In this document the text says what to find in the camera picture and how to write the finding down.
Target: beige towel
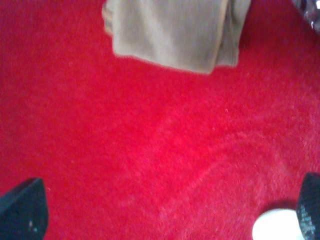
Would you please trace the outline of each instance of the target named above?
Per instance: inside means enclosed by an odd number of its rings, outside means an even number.
[[[113,52],[210,74],[238,63],[251,0],[108,0],[102,7]]]

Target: carpet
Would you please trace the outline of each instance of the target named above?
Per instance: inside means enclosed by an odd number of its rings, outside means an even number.
[[[46,186],[46,240],[251,239],[320,172],[320,37],[252,0],[236,68],[117,58],[103,0],[0,2],[0,194]]]

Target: dark object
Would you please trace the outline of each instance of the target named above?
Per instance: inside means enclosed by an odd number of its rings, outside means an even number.
[[[0,240],[42,240],[48,216],[43,180],[28,179],[0,197]]]
[[[303,179],[296,214],[304,240],[320,240],[320,175],[307,173]]]
[[[320,1],[292,0],[312,29],[320,34]]]

